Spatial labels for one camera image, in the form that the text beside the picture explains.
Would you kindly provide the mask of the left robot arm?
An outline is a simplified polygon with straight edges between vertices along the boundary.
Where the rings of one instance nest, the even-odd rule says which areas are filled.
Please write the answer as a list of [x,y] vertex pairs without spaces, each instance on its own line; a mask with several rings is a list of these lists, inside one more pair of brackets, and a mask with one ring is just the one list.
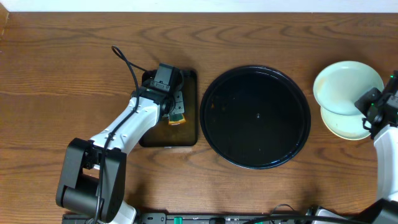
[[148,78],[106,129],[67,146],[55,201],[88,216],[88,223],[134,223],[137,210],[124,201],[127,156],[161,118],[184,112],[182,89],[195,76],[177,68],[145,74]]

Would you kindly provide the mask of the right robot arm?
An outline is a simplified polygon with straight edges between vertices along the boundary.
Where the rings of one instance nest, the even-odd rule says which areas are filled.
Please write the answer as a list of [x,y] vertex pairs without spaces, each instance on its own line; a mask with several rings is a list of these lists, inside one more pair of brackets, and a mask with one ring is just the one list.
[[364,223],[397,223],[397,71],[383,91],[372,88],[355,107],[364,115],[377,154],[377,202],[355,219]]

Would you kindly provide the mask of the yellow green scrub sponge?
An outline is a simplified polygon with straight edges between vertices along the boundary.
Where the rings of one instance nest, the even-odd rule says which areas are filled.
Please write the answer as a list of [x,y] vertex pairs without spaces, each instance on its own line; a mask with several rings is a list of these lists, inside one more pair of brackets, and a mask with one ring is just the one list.
[[171,114],[169,116],[169,125],[180,125],[186,122],[183,114]]

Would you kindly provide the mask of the light blue plate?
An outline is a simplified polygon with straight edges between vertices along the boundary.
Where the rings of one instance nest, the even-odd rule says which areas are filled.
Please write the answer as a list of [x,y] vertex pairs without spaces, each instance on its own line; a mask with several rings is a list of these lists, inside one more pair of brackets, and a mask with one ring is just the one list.
[[345,116],[332,113],[324,108],[320,109],[320,113],[325,126],[340,138],[357,141],[371,134],[363,128],[364,116],[361,114]]
[[360,114],[354,103],[372,88],[383,90],[380,75],[361,62],[342,61],[324,68],[313,84],[313,94],[324,109],[343,116]]

